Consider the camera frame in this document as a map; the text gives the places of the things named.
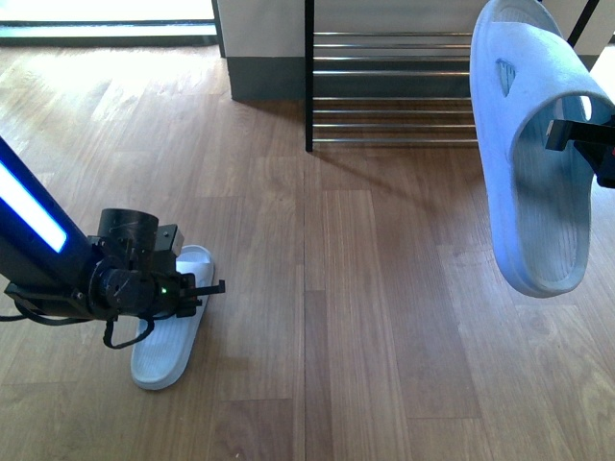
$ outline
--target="black metal pole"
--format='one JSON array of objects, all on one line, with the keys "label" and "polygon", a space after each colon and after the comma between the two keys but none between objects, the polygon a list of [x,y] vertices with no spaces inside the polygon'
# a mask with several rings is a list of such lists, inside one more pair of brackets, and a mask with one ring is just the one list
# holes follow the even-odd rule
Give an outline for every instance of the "black metal pole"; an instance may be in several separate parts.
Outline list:
[{"label": "black metal pole", "polygon": [[589,0],[585,4],[585,8],[583,8],[583,11],[578,17],[577,24],[575,24],[575,27],[573,28],[573,31],[570,33],[570,37],[568,38],[568,44],[573,48],[577,44],[578,38],[585,30],[585,26],[587,26],[589,19],[592,17],[594,10],[598,6],[598,2],[600,2],[600,0]]},{"label": "black metal pole", "polygon": [[314,0],[306,0],[306,151],[312,152],[314,138]]}]

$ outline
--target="black clamp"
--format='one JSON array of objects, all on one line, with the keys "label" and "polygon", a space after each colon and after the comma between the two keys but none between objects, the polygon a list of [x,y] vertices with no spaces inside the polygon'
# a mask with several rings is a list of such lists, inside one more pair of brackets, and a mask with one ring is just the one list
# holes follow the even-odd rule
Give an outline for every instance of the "black clamp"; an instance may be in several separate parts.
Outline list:
[{"label": "black clamp", "polygon": [[603,125],[553,120],[547,129],[546,148],[563,151],[568,141],[596,174],[598,185],[615,188],[615,115]]}]

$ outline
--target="wooden floor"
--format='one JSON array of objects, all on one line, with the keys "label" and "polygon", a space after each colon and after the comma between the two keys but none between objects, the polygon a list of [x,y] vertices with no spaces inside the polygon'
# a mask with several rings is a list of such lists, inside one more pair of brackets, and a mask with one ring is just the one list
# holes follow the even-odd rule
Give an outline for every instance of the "wooden floor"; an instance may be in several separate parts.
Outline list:
[{"label": "wooden floor", "polygon": [[1,459],[615,459],[614,191],[581,286],[526,298],[476,148],[309,155],[301,103],[227,81],[208,48],[0,49],[0,134],[84,232],[153,213],[229,288],[161,392],[103,325],[0,326]]}]

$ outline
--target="metal rack rail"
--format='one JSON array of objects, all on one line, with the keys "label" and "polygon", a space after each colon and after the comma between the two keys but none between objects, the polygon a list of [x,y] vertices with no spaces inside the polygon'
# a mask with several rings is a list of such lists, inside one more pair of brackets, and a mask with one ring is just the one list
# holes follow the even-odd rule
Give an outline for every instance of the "metal rack rail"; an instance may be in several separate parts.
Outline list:
[{"label": "metal rack rail", "polygon": [[306,1],[306,150],[476,144],[470,33],[314,32]]}]

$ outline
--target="sunlight on floor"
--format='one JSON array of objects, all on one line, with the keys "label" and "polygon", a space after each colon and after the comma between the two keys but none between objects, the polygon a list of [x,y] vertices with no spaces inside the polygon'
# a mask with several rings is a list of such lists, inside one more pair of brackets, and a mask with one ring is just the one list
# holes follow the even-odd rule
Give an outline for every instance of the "sunlight on floor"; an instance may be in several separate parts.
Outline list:
[{"label": "sunlight on floor", "polygon": [[0,0],[2,20],[138,21],[213,19],[207,0]]}]

